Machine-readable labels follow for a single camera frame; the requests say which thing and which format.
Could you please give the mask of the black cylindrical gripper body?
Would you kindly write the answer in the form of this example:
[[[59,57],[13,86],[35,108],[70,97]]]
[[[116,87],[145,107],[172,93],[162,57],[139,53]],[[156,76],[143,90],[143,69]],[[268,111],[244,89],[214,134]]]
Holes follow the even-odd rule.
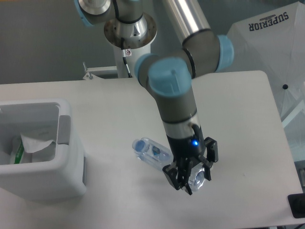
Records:
[[[206,159],[206,146],[202,133],[183,139],[167,136],[167,139],[178,169],[186,169],[190,161],[193,163],[193,168]]]

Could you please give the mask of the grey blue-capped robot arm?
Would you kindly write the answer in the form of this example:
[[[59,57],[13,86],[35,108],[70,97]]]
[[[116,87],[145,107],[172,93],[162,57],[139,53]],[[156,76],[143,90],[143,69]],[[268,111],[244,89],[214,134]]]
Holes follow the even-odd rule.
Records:
[[[231,40],[215,35],[196,0],[165,0],[182,48],[160,57],[142,53],[131,61],[137,48],[156,37],[156,26],[144,13],[140,0],[77,0],[75,8],[86,26],[104,23],[109,43],[120,50],[125,76],[135,78],[154,98],[169,148],[149,138],[133,142],[137,157],[162,171],[176,190],[191,195],[205,181],[218,161],[217,141],[204,137],[193,94],[192,79],[218,72],[234,59]]]

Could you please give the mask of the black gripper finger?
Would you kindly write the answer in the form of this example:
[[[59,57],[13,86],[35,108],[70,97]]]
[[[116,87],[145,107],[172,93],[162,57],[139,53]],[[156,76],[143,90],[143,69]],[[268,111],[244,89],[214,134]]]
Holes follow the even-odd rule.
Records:
[[[213,164],[218,162],[218,145],[217,141],[210,137],[205,138],[204,145],[207,152],[206,157],[204,156],[204,153],[200,153],[197,156],[197,159],[203,164],[204,178],[211,181],[211,169]]]
[[[193,192],[189,185],[192,167],[192,160],[182,158],[181,160],[174,160],[170,165],[164,166],[162,171],[172,187],[176,190],[183,189],[188,195],[192,195]]]

